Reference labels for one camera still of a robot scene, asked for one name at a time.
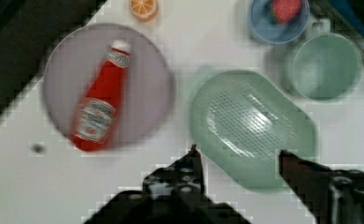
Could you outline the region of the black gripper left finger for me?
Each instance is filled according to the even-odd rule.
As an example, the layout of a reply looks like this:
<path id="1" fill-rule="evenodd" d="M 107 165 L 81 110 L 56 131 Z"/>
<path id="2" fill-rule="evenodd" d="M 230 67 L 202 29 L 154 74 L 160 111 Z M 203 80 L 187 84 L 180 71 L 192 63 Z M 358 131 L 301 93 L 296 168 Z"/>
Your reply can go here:
<path id="1" fill-rule="evenodd" d="M 143 180 L 143 193 L 150 199 L 170 197 L 174 189 L 205 192 L 201 153 L 193 144 L 189 152 L 167 167 L 158 168 Z"/>

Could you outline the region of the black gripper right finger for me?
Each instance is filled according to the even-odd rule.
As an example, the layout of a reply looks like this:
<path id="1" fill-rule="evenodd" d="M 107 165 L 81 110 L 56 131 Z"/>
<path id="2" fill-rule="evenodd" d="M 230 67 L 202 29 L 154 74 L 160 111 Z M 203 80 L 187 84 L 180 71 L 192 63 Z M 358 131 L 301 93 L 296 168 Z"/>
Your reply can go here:
<path id="1" fill-rule="evenodd" d="M 283 150 L 279 174 L 316 224 L 364 224 L 364 172 L 333 170 Z"/>

